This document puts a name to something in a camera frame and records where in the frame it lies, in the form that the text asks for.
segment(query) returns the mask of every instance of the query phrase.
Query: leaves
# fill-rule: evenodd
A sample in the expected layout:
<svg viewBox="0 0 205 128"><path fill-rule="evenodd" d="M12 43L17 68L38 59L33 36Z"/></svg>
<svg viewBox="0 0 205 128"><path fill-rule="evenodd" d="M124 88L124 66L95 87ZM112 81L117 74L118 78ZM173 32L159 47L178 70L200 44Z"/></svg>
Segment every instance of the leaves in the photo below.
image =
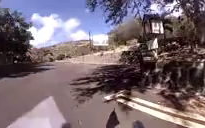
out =
<svg viewBox="0 0 205 128"><path fill-rule="evenodd" d="M18 11L0 8L0 61L11 63L14 59L24 60L33 39L28 29L31 23Z"/></svg>

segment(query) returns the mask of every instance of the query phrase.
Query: tree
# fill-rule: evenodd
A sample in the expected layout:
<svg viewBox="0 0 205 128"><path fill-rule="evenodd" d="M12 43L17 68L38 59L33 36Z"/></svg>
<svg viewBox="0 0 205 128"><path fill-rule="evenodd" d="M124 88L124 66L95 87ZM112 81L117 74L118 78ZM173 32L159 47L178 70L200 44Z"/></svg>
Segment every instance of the tree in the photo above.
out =
<svg viewBox="0 0 205 128"><path fill-rule="evenodd" d="M27 23L21 13L0 9L0 63L23 61L30 48L32 38Z"/></svg>
<svg viewBox="0 0 205 128"><path fill-rule="evenodd" d="M194 41L201 42L202 19L205 18L205 0L87 0L87 7L93 12L97 7L105 12L106 23L120 24L128 14L136 18L145 13L151 12L150 6L157 4L165 8L168 4L174 4L173 8L163 12L163 17L173 11L183 11L183 14L190 20L195 29Z"/></svg>

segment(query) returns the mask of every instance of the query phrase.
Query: cloud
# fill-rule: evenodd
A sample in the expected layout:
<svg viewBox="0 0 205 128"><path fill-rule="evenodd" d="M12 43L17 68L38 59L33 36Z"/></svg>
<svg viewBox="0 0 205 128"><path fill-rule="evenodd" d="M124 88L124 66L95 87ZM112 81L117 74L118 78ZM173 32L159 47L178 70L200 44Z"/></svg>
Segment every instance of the cloud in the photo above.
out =
<svg viewBox="0 0 205 128"><path fill-rule="evenodd" d="M70 37L73 39L73 40L84 40L84 39L88 39L88 35L86 34L85 31L83 30L78 30L76 31L75 33L72 33L70 35Z"/></svg>
<svg viewBox="0 0 205 128"><path fill-rule="evenodd" d="M66 30L66 32L71 32L79 25L80 25L80 21L78 19L71 18L64 23L64 29Z"/></svg>
<svg viewBox="0 0 205 128"><path fill-rule="evenodd" d="M105 34L94 35L93 41L100 42L100 43L104 41L108 41L108 35L105 35Z"/></svg>
<svg viewBox="0 0 205 128"><path fill-rule="evenodd" d="M176 1L174 1L173 3L170 4L166 4L164 8L160 7L157 3L153 3L150 6L150 9L152 10L153 13L162 13L162 12L170 12L172 9L174 9L174 6L177 4ZM170 14L170 16L175 16L175 17L179 17L182 15L182 9L179 9L179 11L173 11L173 13Z"/></svg>
<svg viewBox="0 0 205 128"><path fill-rule="evenodd" d="M32 26L29 31L32 33L34 40L31 40L30 44L36 47L60 43L61 41L71 39L72 36L80 38L80 34L82 34L83 37L83 32L80 30L74 32L81 24L77 18L70 18L64 21L57 14L41 16L38 13L34 13L31 17L31 21L34 26Z"/></svg>

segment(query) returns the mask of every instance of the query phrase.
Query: sky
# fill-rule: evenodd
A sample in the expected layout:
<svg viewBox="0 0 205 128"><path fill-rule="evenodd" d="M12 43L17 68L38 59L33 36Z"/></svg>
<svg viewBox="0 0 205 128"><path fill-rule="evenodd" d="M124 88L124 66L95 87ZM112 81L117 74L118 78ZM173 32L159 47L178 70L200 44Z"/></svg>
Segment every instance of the sky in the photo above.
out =
<svg viewBox="0 0 205 128"><path fill-rule="evenodd" d="M29 29L35 47L45 47L66 41L107 38L111 26L105 23L103 12L91 13L85 0L2 0L1 7L23 13L33 26Z"/></svg>

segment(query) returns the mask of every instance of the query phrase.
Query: bush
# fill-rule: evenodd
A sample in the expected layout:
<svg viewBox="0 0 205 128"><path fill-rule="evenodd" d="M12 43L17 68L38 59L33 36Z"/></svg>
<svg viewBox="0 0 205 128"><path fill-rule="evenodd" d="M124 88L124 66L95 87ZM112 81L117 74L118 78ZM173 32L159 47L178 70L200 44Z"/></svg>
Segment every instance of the bush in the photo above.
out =
<svg viewBox="0 0 205 128"><path fill-rule="evenodd" d="M119 60L124 64L140 64L143 61L142 54L138 48L130 51L124 51Z"/></svg>
<svg viewBox="0 0 205 128"><path fill-rule="evenodd" d="M56 60L63 60L65 58L64 54L59 54L56 58Z"/></svg>

